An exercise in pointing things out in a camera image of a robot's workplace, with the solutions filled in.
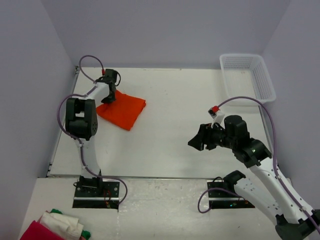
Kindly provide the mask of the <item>orange t shirt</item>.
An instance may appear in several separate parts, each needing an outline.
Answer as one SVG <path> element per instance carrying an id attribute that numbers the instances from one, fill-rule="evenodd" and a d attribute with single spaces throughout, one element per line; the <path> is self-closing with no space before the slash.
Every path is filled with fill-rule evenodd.
<path id="1" fill-rule="evenodd" d="M 147 102 L 145 99 L 127 95 L 119 90 L 115 92 L 115 97 L 114 102 L 98 106 L 96 113 L 117 127 L 130 131 Z"/>

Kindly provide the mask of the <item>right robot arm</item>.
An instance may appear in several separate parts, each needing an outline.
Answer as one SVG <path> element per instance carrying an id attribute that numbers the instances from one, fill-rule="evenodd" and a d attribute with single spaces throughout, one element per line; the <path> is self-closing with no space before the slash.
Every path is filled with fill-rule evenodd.
<path id="1" fill-rule="evenodd" d="M 264 185 L 260 190 L 242 172 L 235 170 L 223 178 L 222 187 L 212 191 L 243 198 L 259 209 L 274 224 L 282 240 L 304 240 L 320 228 L 320 211 L 310 206 L 293 189 L 272 160 L 272 153 L 250 136 L 247 123 L 239 115 L 230 115 L 219 123 L 201 124 L 198 133 L 188 143 L 198 151 L 222 147 L 232 150 Z"/>

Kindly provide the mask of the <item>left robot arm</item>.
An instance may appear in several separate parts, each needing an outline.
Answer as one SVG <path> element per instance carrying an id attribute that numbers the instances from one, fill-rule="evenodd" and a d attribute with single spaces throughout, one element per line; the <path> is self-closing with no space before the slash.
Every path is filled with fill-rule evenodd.
<path id="1" fill-rule="evenodd" d="M 81 175 L 77 188 L 97 197 L 104 184 L 96 155 L 95 135 L 98 131 L 96 104 L 116 101 L 116 87 L 121 76 L 114 69 L 103 69 L 92 89 L 84 94 L 73 94 L 66 99 L 65 131 L 74 139 L 81 161 Z"/>

